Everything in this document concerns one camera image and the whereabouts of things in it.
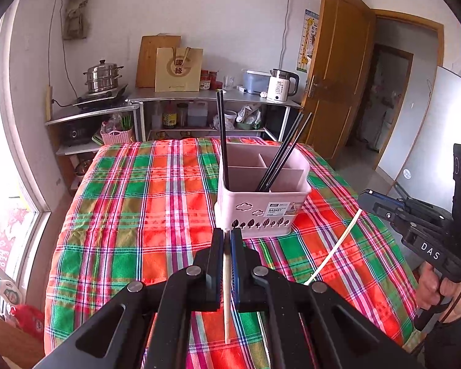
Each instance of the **human hand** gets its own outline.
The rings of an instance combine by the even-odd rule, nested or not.
[[[445,297],[453,297],[449,307],[441,314],[444,317],[446,312],[451,308],[454,299],[461,292],[461,283],[454,283],[449,279],[444,279],[440,285],[440,294],[437,292],[439,286],[439,277],[434,273],[434,268],[429,263],[425,262],[422,265],[420,280],[416,290],[416,303],[420,308],[430,309],[432,305],[437,305],[440,300],[440,294]],[[453,322],[461,317],[461,298],[449,314],[445,323]]]

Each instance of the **glass cup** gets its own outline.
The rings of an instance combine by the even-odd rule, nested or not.
[[[231,90],[234,87],[234,76],[224,76],[224,90]]]

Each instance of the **wooden cutting board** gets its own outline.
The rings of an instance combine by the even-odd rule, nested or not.
[[[181,36],[143,36],[140,43],[135,87],[155,87],[155,62],[159,47],[179,47]]]

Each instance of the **door handle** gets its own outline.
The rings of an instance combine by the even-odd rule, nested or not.
[[[320,84],[316,82],[316,75],[311,76],[311,83],[309,84],[309,92],[307,93],[307,96],[309,98],[312,98],[314,96],[314,92],[316,89],[320,87]]]

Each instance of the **paper gift bag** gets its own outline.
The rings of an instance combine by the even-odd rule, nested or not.
[[[199,91],[203,49],[158,48],[155,91]]]

